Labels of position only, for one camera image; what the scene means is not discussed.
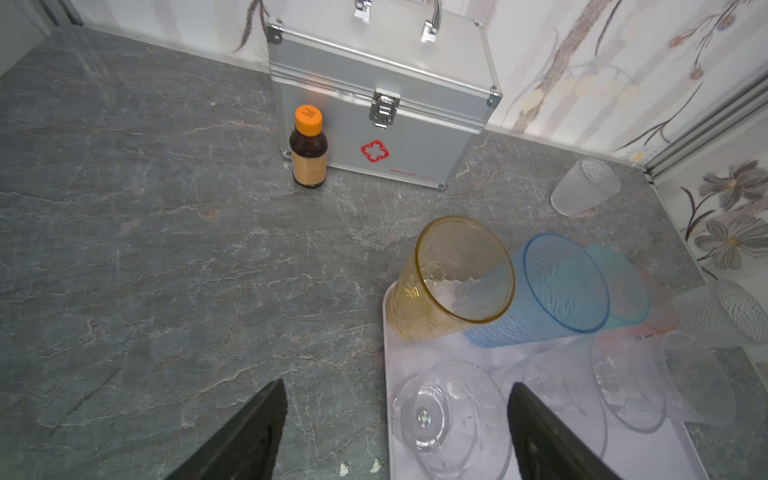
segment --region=orange bottle cap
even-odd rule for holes
[[[316,137],[323,131],[323,114],[312,105],[302,105],[296,109],[296,129],[307,137]]]

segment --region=gray flower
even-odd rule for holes
[[[696,238],[696,246],[712,258],[720,270],[741,268],[741,253],[752,258],[768,257],[768,223],[762,218],[739,215],[728,223],[710,220],[707,231],[711,235]]]
[[[757,166],[757,160],[728,167],[728,177],[720,178],[715,174],[704,175],[704,184],[699,187],[699,195],[711,197],[720,194],[720,208],[725,211],[733,208],[741,197],[749,201],[759,200],[768,190],[768,170]]]

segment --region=yellow cup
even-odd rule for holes
[[[419,235],[386,299],[401,337],[429,339],[492,322],[515,296],[515,268],[504,244],[480,223],[443,217]]]

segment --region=blue cup rim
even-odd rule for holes
[[[564,241],[568,242],[569,244],[575,246],[578,249],[578,251],[580,251],[581,254],[584,255],[587,258],[587,260],[589,260],[589,263],[592,264],[592,266],[594,267],[594,271],[598,273],[598,276],[600,277],[600,280],[603,280],[603,287],[605,288],[605,307],[606,307],[605,308],[605,315],[603,316],[603,319],[600,321],[600,323],[597,324],[595,327],[584,330],[584,329],[577,329],[577,328],[574,328],[572,326],[568,326],[568,325],[564,324],[559,319],[557,319],[557,317],[552,315],[552,313],[549,310],[547,310],[544,307],[543,304],[541,304],[541,301],[538,299],[538,295],[536,295],[536,293],[531,288],[531,281],[528,279],[528,262],[526,262],[526,260],[528,258],[528,249],[531,247],[531,245],[537,239],[542,238],[542,237],[557,237],[557,238],[559,238],[561,240],[564,240]],[[531,238],[528,241],[528,243],[525,244],[525,248],[523,249],[523,275],[525,276],[525,282],[528,284],[528,288],[531,291],[531,295],[533,295],[534,299],[536,300],[536,303],[538,303],[538,305],[541,307],[541,309],[544,310],[547,313],[547,315],[549,315],[549,317],[552,318],[555,322],[559,323],[561,326],[563,326],[566,329],[569,329],[572,332],[576,332],[576,333],[594,333],[594,332],[597,332],[599,329],[601,329],[601,328],[603,328],[605,326],[605,323],[608,321],[608,317],[611,315],[611,296],[608,293],[608,284],[605,282],[605,277],[603,276],[603,273],[598,268],[598,265],[594,262],[594,260],[592,260],[590,258],[589,255],[587,255],[586,252],[584,252],[584,249],[581,247],[581,245],[579,245],[578,243],[574,242],[571,239],[563,237],[562,235],[560,235],[558,233],[540,233],[539,235],[536,235],[535,237]]]

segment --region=tree trunk pattern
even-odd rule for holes
[[[581,43],[587,37],[587,34],[600,17],[600,14],[603,12],[603,10],[605,10],[605,7],[607,7],[608,4],[612,2],[613,0],[590,0],[587,6],[584,7],[584,11],[581,13],[581,15],[579,15],[579,18],[576,20],[576,23],[574,24],[571,31],[568,32],[568,36],[565,37],[563,42],[558,47],[558,50],[555,52],[552,65],[547,70],[547,73],[544,74],[544,78],[541,80],[540,85],[537,87],[544,92],[544,96],[541,98],[541,101],[538,102],[538,105],[533,107],[531,110],[520,112],[520,117],[518,118],[518,121],[515,122],[515,126],[512,128],[513,131],[519,134],[525,132],[525,129],[528,128],[528,125],[536,119],[538,112],[541,110],[541,105],[546,100],[547,95],[560,81],[563,74],[565,73],[566,68],[568,68],[568,64],[571,62],[571,56],[573,56],[573,54],[579,48],[579,45],[581,45]]]

